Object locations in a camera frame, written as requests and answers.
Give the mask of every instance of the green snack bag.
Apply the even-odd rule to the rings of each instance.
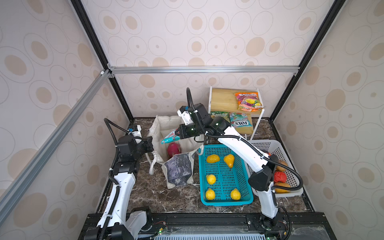
[[[229,122],[229,112],[221,112],[221,111],[213,111],[211,112],[211,117],[223,117],[225,120]]]
[[[229,113],[229,119],[233,127],[252,127],[245,113]]]

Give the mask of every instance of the silver metal bar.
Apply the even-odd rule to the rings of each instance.
[[[113,74],[130,73],[297,73],[299,66],[202,66],[202,67],[113,67]]]
[[[59,124],[59,126],[57,126],[55,131],[49,136],[44,145],[35,154],[30,164],[10,185],[7,194],[0,202],[0,226],[4,223],[5,219],[11,213],[19,200],[23,197],[28,187],[32,184],[33,180],[37,177],[41,169],[50,159],[61,141],[84,112],[85,108],[89,105],[105,80],[108,80],[108,75],[109,71],[104,70],[103,75],[99,75],[99,77],[93,81],[92,85],[87,89],[75,106],[73,106],[65,119]]]

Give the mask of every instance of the brown potato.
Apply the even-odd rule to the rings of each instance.
[[[281,163],[281,164],[284,164],[285,166],[287,166],[288,167],[288,163],[286,163],[286,162],[284,162],[284,161],[282,161],[282,160],[279,160],[279,163]],[[285,168],[283,168],[283,167],[280,167],[280,166],[276,166],[276,171],[279,171],[279,172],[284,172],[286,169]]]
[[[274,184],[274,186],[282,186],[282,187],[291,187],[288,183],[286,182],[276,182]],[[279,188],[275,188],[275,192],[276,193],[289,193],[290,191],[289,190],[284,190],[284,189],[279,189]]]

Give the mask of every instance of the red pepper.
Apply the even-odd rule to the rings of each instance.
[[[287,175],[284,172],[275,172],[275,177],[273,178],[273,182],[286,182]]]

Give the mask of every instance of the wooden shelf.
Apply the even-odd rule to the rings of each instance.
[[[241,90],[212,88],[212,94],[210,96],[210,111],[245,113],[248,116],[249,122],[253,124],[251,114],[262,114],[262,109],[257,112],[239,110],[235,96],[235,93],[238,92],[241,92]],[[253,134],[253,127],[237,127],[236,131],[240,134]]]

